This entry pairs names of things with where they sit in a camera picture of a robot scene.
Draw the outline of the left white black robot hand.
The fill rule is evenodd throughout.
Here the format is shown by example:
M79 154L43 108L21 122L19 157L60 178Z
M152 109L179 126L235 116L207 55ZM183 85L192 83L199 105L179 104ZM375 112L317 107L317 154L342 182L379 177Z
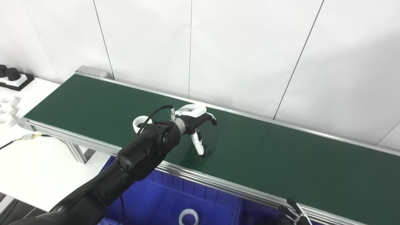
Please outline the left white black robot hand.
M177 111L171 109L171 121L175 122L180 129L180 134L188 134L194 147L201 157L205 157L203 139L199 126L206 121L211 121L216 126L217 121L213 114L207 112L207 108L198 104L186 104Z

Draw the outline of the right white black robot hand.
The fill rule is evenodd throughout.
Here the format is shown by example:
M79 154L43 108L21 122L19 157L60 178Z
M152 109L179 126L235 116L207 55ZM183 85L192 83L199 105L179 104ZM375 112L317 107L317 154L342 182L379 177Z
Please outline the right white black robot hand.
M305 213L303 208L301 208L299 206L299 204L297 204L296 201L294 201L291 198L287 198L286 202L294 209L294 211L292 211L287 206L279 205L278 210L281 211L283 214L281 214L278 225L311 225L312 224L308 215Z

